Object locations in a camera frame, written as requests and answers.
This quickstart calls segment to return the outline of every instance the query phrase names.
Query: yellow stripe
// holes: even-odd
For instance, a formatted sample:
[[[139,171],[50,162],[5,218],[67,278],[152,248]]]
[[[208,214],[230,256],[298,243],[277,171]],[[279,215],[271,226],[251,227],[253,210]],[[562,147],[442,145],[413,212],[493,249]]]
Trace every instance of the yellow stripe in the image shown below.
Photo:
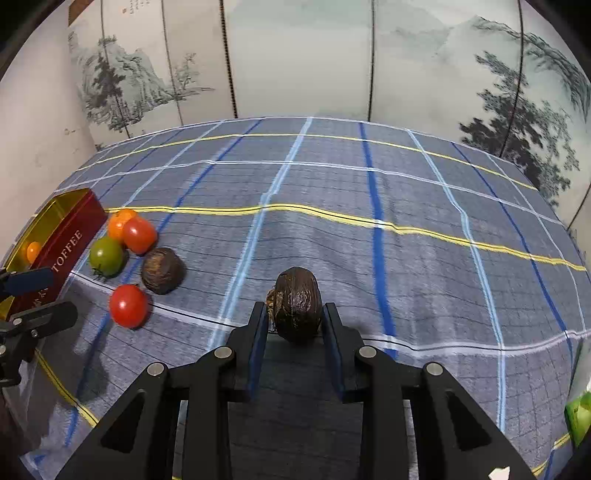
[[[562,435],[562,437],[560,437],[558,440],[556,440],[554,442],[554,444],[552,445],[552,450],[559,449],[565,443],[567,443],[569,440],[570,440],[570,435],[568,433],[565,433],[564,435]],[[545,460],[542,464],[538,465],[535,468],[532,468],[531,471],[533,472],[533,474],[535,476],[538,476],[540,473],[542,473],[544,471],[544,469],[546,468],[546,465],[548,465],[548,460]]]
[[[123,207],[109,208],[107,212],[113,213],[121,210]],[[347,225],[363,226],[366,228],[374,228],[376,226],[381,227],[384,230],[392,231],[399,235],[425,235],[432,238],[443,240],[456,245],[462,245],[469,247],[474,245],[476,248],[486,250],[489,252],[505,253],[513,255],[515,257],[523,258],[525,260],[534,260],[536,262],[547,263],[551,265],[566,265],[576,271],[585,271],[585,267],[582,265],[576,265],[563,260],[562,258],[545,257],[543,255],[534,255],[528,252],[517,250],[514,248],[507,247],[505,245],[487,244],[485,242],[470,242],[467,238],[458,236],[446,235],[445,233],[435,232],[424,228],[414,226],[400,226],[392,222],[384,222],[382,220],[375,220],[372,218],[364,218],[353,215],[346,215],[344,213],[330,212],[328,210],[322,210],[316,207],[307,205],[298,205],[291,203],[272,203],[267,206],[252,206],[252,207],[239,207],[239,208],[205,208],[205,207],[169,207],[169,206],[146,206],[146,207],[134,207],[136,212],[167,212],[167,213],[187,213],[190,215],[221,215],[221,216],[240,216],[240,215],[254,215],[261,210],[283,210],[290,212],[304,213],[306,215],[312,215],[318,218],[323,218],[331,222],[345,223]]]
[[[37,357],[39,365],[41,365],[41,368],[47,374],[50,382],[55,386],[55,388],[61,394],[61,396],[64,397],[64,399],[70,405],[75,407],[76,410],[78,410],[78,412],[80,412],[80,415],[82,415],[86,419],[86,421],[90,424],[91,427],[95,427],[99,420],[88,408],[86,408],[82,403],[80,403],[80,401],[74,395],[68,392],[68,390],[61,383],[60,379],[57,378],[57,375],[53,372],[47,361],[43,358],[41,352],[37,349],[35,349],[35,357]]]
[[[85,170],[86,168],[90,168],[94,165],[97,165],[99,163],[103,163],[105,161],[109,161],[109,160],[115,160],[116,158],[121,158],[121,157],[126,157],[128,155],[131,154],[135,154],[135,153],[142,153],[142,152],[146,152],[148,150],[154,150],[156,148],[164,148],[164,147],[172,147],[174,145],[183,145],[183,144],[187,144],[187,143],[192,143],[192,142],[205,142],[208,140],[221,140],[224,138],[243,138],[243,137],[297,137],[300,134],[228,134],[228,135],[217,135],[214,137],[203,137],[203,138],[191,138],[189,140],[180,140],[178,142],[170,142],[170,143],[165,143],[162,145],[152,145],[150,147],[145,147],[145,148],[140,148],[139,150],[134,150],[131,153],[122,153],[121,155],[115,155],[114,157],[108,157],[108,158],[103,158],[102,160],[98,160],[96,162],[94,162],[91,165],[88,165],[87,167],[81,167],[78,168],[78,170]],[[413,152],[419,152],[422,153],[420,148],[415,148],[415,147],[407,147],[406,145],[399,145],[396,143],[390,143],[390,142],[381,142],[379,140],[365,140],[363,138],[355,138],[355,137],[340,137],[338,135],[319,135],[319,134],[302,134],[302,137],[314,137],[314,138],[333,138],[336,140],[349,140],[349,141],[355,141],[355,142],[369,142],[369,143],[373,143],[376,145],[387,145],[388,147],[395,147],[395,148],[402,148],[404,150],[411,150]],[[512,181],[514,183],[517,183],[519,185],[521,185],[522,187],[526,187],[528,189],[531,190],[537,190],[535,187],[533,187],[532,185],[528,185],[527,183],[523,183],[519,180],[516,179],[512,179],[511,177],[504,175],[500,172],[494,171],[494,170],[490,170],[489,168],[486,167],[481,167],[480,165],[475,165],[473,163],[464,161],[464,160],[460,160],[459,158],[454,158],[454,157],[449,157],[448,155],[443,155],[440,153],[435,153],[435,152],[429,152],[426,151],[426,153],[428,155],[432,155],[434,157],[440,157],[440,158],[445,158],[447,160],[453,160],[453,161],[457,161],[459,163],[462,163],[464,165],[468,165],[470,167],[474,167],[474,168],[478,168],[479,170],[485,171],[487,173],[490,173],[492,175],[496,175],[498,177],[503,177],[504,179],[507,179],[509,181]]]

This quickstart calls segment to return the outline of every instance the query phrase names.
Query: green tomato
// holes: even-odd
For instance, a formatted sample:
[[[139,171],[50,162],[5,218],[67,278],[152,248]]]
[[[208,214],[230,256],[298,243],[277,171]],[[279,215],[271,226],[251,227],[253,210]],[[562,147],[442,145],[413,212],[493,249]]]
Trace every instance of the green tomato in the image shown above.
[[[591,411],[586,408],[579,408],[577,410],[577,435],[580,436],[581,440],[587,433],[589,426],[591,426]]]
[[[580,399],[581,406],[586,410],[591,410],[591,392],[585,392]]]
[[[121,270],[124,253],[117,240],[110,236],[99,238],[90,247],[90,266],[100,275],[112,277]]]

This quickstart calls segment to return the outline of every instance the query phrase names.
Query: red tomato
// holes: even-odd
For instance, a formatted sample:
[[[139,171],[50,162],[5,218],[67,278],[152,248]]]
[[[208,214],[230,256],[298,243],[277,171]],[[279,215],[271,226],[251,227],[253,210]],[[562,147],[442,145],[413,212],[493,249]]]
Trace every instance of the red tomato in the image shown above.
[[[123,242],[133,253],[146,253],[158,240],[158,232],[145,218],[135,216],[123,226]]]
[[[109,311],[122,327],[139,327],[148,314],[148,296],[135,285],[121,285],[111,294]]]

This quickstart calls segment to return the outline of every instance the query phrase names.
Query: blue grid line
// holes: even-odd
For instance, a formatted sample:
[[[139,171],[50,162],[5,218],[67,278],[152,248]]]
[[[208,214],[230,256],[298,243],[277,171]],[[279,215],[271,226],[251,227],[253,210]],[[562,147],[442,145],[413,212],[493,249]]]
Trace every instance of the blue grid line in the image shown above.
[[[111,145],[110,147],[107,147],[107,148],[104,148],[103,150],[101,150],[101,155],[99,156],[99,158],[97,158],[97,159],[95,160],[95,162],[94,162],[94,163],[96,163],[96,162],[98,162],[99,160],[101,160],[101,159],[105,158],[105,157],[107,156],[107,153],[109,153],[109,152],[110,152],[111,150],[113,150],[115,147],[116,147],[116,145]],[[73,172],[73,173],[70,175],[70,177],[73,177],[73,176],[76,174],[76,172],[77,172],[77,171],[78,171],[78,169],[77,169],[77,170],[75,170],[75,171],[74,171],[74,172]],[[68,186],[64,187],[64,190],[66,190],[66,189],[70,188],[72,185],[74,185],[74,184],[76,183],[76,180],[78,180],[78,179],[79,179],[79,178],[80,178],[80,177],[81,177],[81,176],[84,174],[84,172],[85,172],[85,171],[84,171],[84,170],[82,170],[82,171],[81,171],[81,172],[80,172],[80,173],[79,173],[79,174],[78,174],[78,175],[77,175],[77,176],[74,178],[74,180],[72,180],[72,182],[71,182],[71,183],[70,183]]]
[[[191,147],[194,146],[194,144],[197,143],[199,139],[205,137],[205,135],[209,135],[213,130],[215,130],[217,127],[219,127],[222,123],[224,123],[224,120],[221,120],[218,123],[214,124],[213,127],[209,128],[208,130],[206,130],[205,132],[203,132],[194,141],[192,141],[189,145],[187,145],[186,147],[182,148],[174,157],[172,157],[162,167],[160,167],[158,170],[156,170],[156,172],[154,174],[152,174],[152,176],[148,180],[146,180],[142,185],[140,185],[136,189],[136,191],[133,192],[133,194],[131,195],[131,197],[129,197],[129,199],[127,200],[127,202],[125,202],[123,204],[123,206],[124,207],[127,207],[131,202],[133,202],[135,200],[135,198],[139,195],[139,193],[144,188],[146,188],[150,183],[152,183],[164,171],[165,168],[168,168],[169,166],[171,166],[172,163],[174,163],[178,158],[182,157],[185,154],[185,152],[187,152],[189,149],[191,149]]]
[[[552,468],[552,460],[554,460],[554,452],[556,450],[552,449],[550,452],[550,456],[548,457],[548,464],[546,464],[546,471],[544,472],[544,480],[548,480],[550,477],[550,469]]]
[[[365,126],[362,122],[359,122],[359,131],[361,138],[367,140],[365,134]],[[365,157],[365,164],[367,168],[373,168],[374,163],[371,157],[371,151],[369,149],[368,142],[361,142],[363,146],[363,156]],[[374,209],[374,218],[376,220],[384,220],[384,211],[382,210],[382,204],[379,201],[378,185],[375,180],[375,172],[368,170],[368,186],[369,195],[371,197],[372,208]],[[374,288],[375,295],[378,301],[378,307],[380,314],[382,315],[382,322],[384,324],[384,333],[386,335],[396,336],[396,326],[390,313],[390,305],[388,303],[388,297],[386,295],[386,271],[385,271],[385,257],[384,257],[384,231],[376,226],[373,228],[373,264],[374,264]]]
[[[169,142],[169,141],[171,141],[171,140],[172,140],[174,137],[176,137],[176,136],[177,136],[179,133],[180,133],[180,132],[175,132],[173,135],[171,135],[170,137],[168,137],[168,138],[167,138],[167,139],[164,141],[164,143],[168,143],[168,142]],[[146,140],[146,142],[142,143],[142,144],[141,144],[139,147],[143,146],[145,143],[147,143],[148,141],[152,140],[152,138],[154,138],[155,136],[156,136],[156,135],[154,135],[153,137],[150,137],[148,140]],[[152,149],[152,150],[150,150],[149,152],[147,152],[147,153],[146,153],[146,155],[144,155],[143,157],[141,157],[141,158],[140,158],[140,159],[139,159],[137,162],[135,162],[135,163],[134,163],[134,164],[133,164],[133,165],[132,165],[132,166],[131,166],[129,169],[127,169],[127,172],[130,172],[130,171],[132,171],[132,170],[133,170],[135,167],[137,167],[137,166],[138,166],[140,163],[142,163],[142,161],[144,161],[146,158],[148,158],[148,157],[149,157],[149,156],[152,154],[152,152],[155,152],[155,150],[154,150],[154,149]],[[129,154],[127,154],[127,155],[126,155],[126,156],[125,156],[123,159],[126,159],[127,157],[129,157],[129,156],[130,156],[132,153],[133,153],[133,152],[130,152],[130,153],[129,153]],[[118,184],[118,183],[119,183],[119,182],[120,182],[120,181],[121,181],[123,178],[124,178],[124,177],[122,177],[122,176],[121,176],[121,177],[119,177],[119,178],[117,179],[117,181],[116,181],[116,182],[115,182],[113,185],[111,185],[111,186],[110,186],[108,189],[106,189],[106,190],[105,190],[105,192],[103,193],[103,195],[101,195],[101,196],[99,197],[99,200],[101,200],[101,199],[102,199],[102,198],[103,198],[105,195],[107,195],[107,193],[109,193],[109,192],[110,192],[110,190],[111,190],[111,189],[112,189],[112,188],[113,188],[115,185],[117,185],[117,184]]]
[[[466,160],[470,165],[472,165],[472,162],[470,162],[470,160],[468,159],[468,157],[464,155],[464,153],[456,146],[456,144],[453,143],[453,142],[450,142],[450,143],[459,152],[459,154],[464,158],[464,160]],[[488,181],[484,178],[484,176],[482,175],[482,173],[480,173],[480,171],[478,170],[478,168],[474,167],[474,165],[472,165],[472,168],[478,174],[478,176],[482,179],[482,181],[486,184],[486,186],[491,191],[491,193],[495,197],[498,197],[498,195],[495,193],[494,189],[492,188],[491,184],[488,183]],[[530,249],[527,246],[527,242],[525,241],[525,238],[524,238],[523,234],[521,233],[521,230],[519,229],[519,227],[517,226],[517,224],[513,220],[513,217],[507,211],[505,205],[503,205],[500,202],[499,202],[499,205],[501,205],[501,208],[503,209],[503,212],[505,212],[505,215],[507,215],[507,218],[511,222],[511,225],[513,225],[513,228],[517,232],[517,235],[519,235],[519,239],[521,240],[521,245],[523,245],[524,250],[526,252],[528,252],[529,254],[531,254]],[[558,310],[556,308],[556,305],[554,304],[554,302],[552,300],[552,297],[550,297],[550,293],[546,289],[546,285],[544,284],[544,280],[542,280],[542,275],[540,274],[540,271],[538,270],[538,265],[536,265],[535,261],[532,260],[532,259],[530,259],[530,263],[531,263],[531,266],[534,269],[535,276],[538,278],[538,283],[540,284],[540,288],[542,289],[542,293],[544,294],[544,297],[546,299],[546,302],[548,303],[548,306],[550,307],[550,310],[552,311],[552,314],[554,315],[554,318],[556,319],[556,323],[558,323],[558,326],[563,331],[564,336],[566,337],[566,343],[569,346],[569,352],[570,352],[570,363],[572,365],[573,364],[573,345],[572,345],[572,343],[570,341],[570,338],[569,338],[569,336],[568,336],[568,334],[566,332],[566,325],[564,324],[564,321],[563,321],[562,317],[560,316],[560,313],[558,312]]]
[[[476,267],[476,272],[478,274],[478,280],[480,281],[480,287],[482,288],[482,294],[484,295],[486,301],[486,308],[488,310],[489,318],[491,319],[491,325],[493,333],[495,334],[497,345],[499,346],[499,355],[496,365],[496,374],[497,374],[497,384],[498,384],[498,392],[497,392],[497,404],[496,404],[496,425],[501,432],[505,431],[505,403],[507,397],[507,388],[506,388],[506,366],[505,366],[505,353],[504,353],[504,342],[503,342],[503,333],[501,331],[501,323],[499,321],[499,317],[496,314],[496,307],[495,307],[495,300],[492,296],[491,287],[488,283],[488,277],[486,276],[486,271],[484,269],[484,265],[482,264],[482,258],[480,257],[480,252],[474,246],[474,237],[472,236],[472,231],[470,230],[470,219],[466,213],[466,211],[458,204],[453,193],[449,186],[447,185],[445,179],[439,172],[437,166],[433,163],[431,157],[425,152],[425,149],[418,141],[417,137],[414,134],[407,130],[410,137],[413,139],[417,148],[421,150],[423,153],[423,157],[429,163],[429,166],[433,170],[433,173],[437,176],[441,184],[443,185],[443,190],[450,201],[450,203],[454,206],[454,208],[460,212],[460,217],[462,219],[462,231],[464,232],[464,236],[470,241],[470,252],[472,253],[472,259],[474,260],[474,265]]]
[[[259,201],[259,205],[266,206],[271,201],[273,195],[279,192],[283,180],[287,175],[290,164],[293,162],[293,159],[296,157],[302,142],[304,141],[304,135],[308,131],[310,125],[312,123],[311,118],[307,118],[300,129],[300,133],[298,134],[297,138],[293,142],[289,152],[287,153],[284,164],[281,166],[271,186],[263,195],[261,195],[261,200]],[[236,302],[238,301],[238,296],[240,295],[240,291],[242,289],[242,285],[244,283],[244,279],[246,274],[251,266],[252,256],[256,250],[256,244],[258,242],[258,238],[261,234],[261,228],[263,222],[265,220],[265,210],[260,210],[255,214],[255,217],[252,220],[251,227],[249,228],[248,234],[246,236],[246,242],[242,249],[242,253],[240,256],[240,260],[238,261],[238,266],[230,282],[228,284],[228,289],[224,295],[222,306],[220,307],[218,318],[231,318],[234,313],[234,308],[236,307]],[[214,346],[217,346],[216,343],[219,341],[219,335],[212,335],[210,341],[207,346],[207,350],[211,350]]]
[[[496,163],[495,159],[492,158],[487,152],[485,152],[486,156],[489,158],[489,160],[491,160],[491,162],[493,162],[495,164],[495,167],[497,167],[501,173],[503,175],[506,175],[505,171]],[[519,193],[519,195],[521,195],[521,198],[524,199],[525,203],[530,207],[531,210],[534,210],[532,204],[530,203],[530,201],[527,199],[527,197],[523,194],[523,192],[519,189],[519,187],[517,185],[515,185],[515,183],[513,183],[513,186],[515,187],[515,189],[517,190],[517,192]],[[536,215],[536,218],[538,219],[538,222],[540,223],[541,227],[544,229],[544,232],[546,232],[546,235],[548,236],[548,238],[550,239],[550,241],[552,242],[552,244],[554,245],[554,247],[556,248],[556,250],[558,250],[558,253],[560,254],[560,258],[562,258],[562,260],[564,260],[564,255],[562,253],[562,250],[560,248],[558,248],[558,245],[556,245],[556,242],[554,241],[554,239],[552,238],[552,236],[550,235],[550,232],[548,231],[548,229],[546,228],[544,222],[542,221],[542,219]],[[572,270],[569,268],[568,269],[569,274],[570,274],[570,278],[573,280],[573,286],[574,286],[574,293],[577,296],[577,304],[579,307],[579,316],[581,317],[581,323],[583,325],[583,335],[586,336],[587,335],[587,327],[585,326],[585,317],[583,315],[583,309],[581,308],[581,299],[579,297],[579,289],[577,287],[577,282],[574,279],[574,275]],[[585,273],[587,274],[587,278],[589,278],[589,273],[587,272],[587,269],[585,269]]]
[[[258,122],[256,122],[253,126],[251,126],[246,133],[249,133],[250,131],[252,131],[259,123],[261,123],[261,120],[259,120]],[[174,135],[172,135],[172,137],[174,137],[175,135],[177,135],[178,133],[180,133],[180,131],[177,131]],[[230,145],[228,148],[226,148],[217,158],[217,160],[221,160],[230,150],[232,150],[236,145],[238,145],[244,137],[240,137],[237,140],[235,140],[232,145]],[[147,157],[147,155],[143,156],[138,162],[135,163],[135,165],[133,167],[131,167],[130,170],[132,170],[134,167],[136,167],[139,162],[141,162],[145,157]],[[190,185],[190,187],[178,198],[178,200],[175,202],[175,207],[178,207],[182,204],[182,202],[185,200],[186,196],[191,193],[195,187],[203,180],[203,178],[212,170],[212,168],[215,165],[210,165],[207,169],[205,169],[204,172],[202,172],[201,175],[199,175],[197,177],[197,179]],[[164,220],[160,223],[160,225],[157,228],[158,233],[160,233],[162,231],[162,229],[164,229],[164,227],[168,224],[168,222],[170,221],[170,219],[172,218],[174,214],[173,213],[169,213]],[[134,271],[139,267],[140,262],[142,261],[142,258],[137,258],[135,260],[135,262],[132,264],[131,268],[129,269],[129,271],[125,274],[125,276],[123,277],[122,281],[121,281],[121,285],[126,284],[129,282],[129,280],[131,279],[131,275],[133,275]],[[94,339],[92,340],[92,343],[90,344],[90,349],[89,349],[89,353],[88,356],[86,358],[86,362],[84,364],[84,367],[82,369],[82,376],[80,377],[80,381],[78,383],[78,387],[76,388],[76,398],[80,398],[82,396],[82,392],[84,391],[84,388],[86,386],[87,383],[87,379],[88,379],[88,374],[90,371],[90,362],[92,361],[92,358],[95,355],[96,349],[98,347],[99,344],[99,339],[103,333],[103,331],[105,330],[105,327],[107,326],[109,319],[111,318],[109,312],[105,312],[103,314],[103,316],[100,319],[100,325],[99,325],[99,331],[97,332],[96,336],[94,337]],[[72,442],[72,437],[74,436],[74,432],[76,431],[76,426],[78,423],[78,417],[79,417],[79,413],[78,410],[76,410],[75,408],[72,409],[72,415],[70,417],[70,424],[68,426],[68,431],[66,434],[66,440],[64,445],[65,446],[70,446],[71,442]]]

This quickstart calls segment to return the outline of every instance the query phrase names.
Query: green object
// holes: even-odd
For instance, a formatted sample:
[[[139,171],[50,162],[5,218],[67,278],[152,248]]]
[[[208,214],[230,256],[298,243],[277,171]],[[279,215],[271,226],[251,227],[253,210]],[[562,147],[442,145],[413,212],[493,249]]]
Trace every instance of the green object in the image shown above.
[[[578,446],[591,427],[591,342],[582,340],[577,349],[574,374],[564,409],[570,437]]]
[[[90,266],[104,277],[117,275],[123,266],[124,252],[117,240],[104,236],[90,247]]]

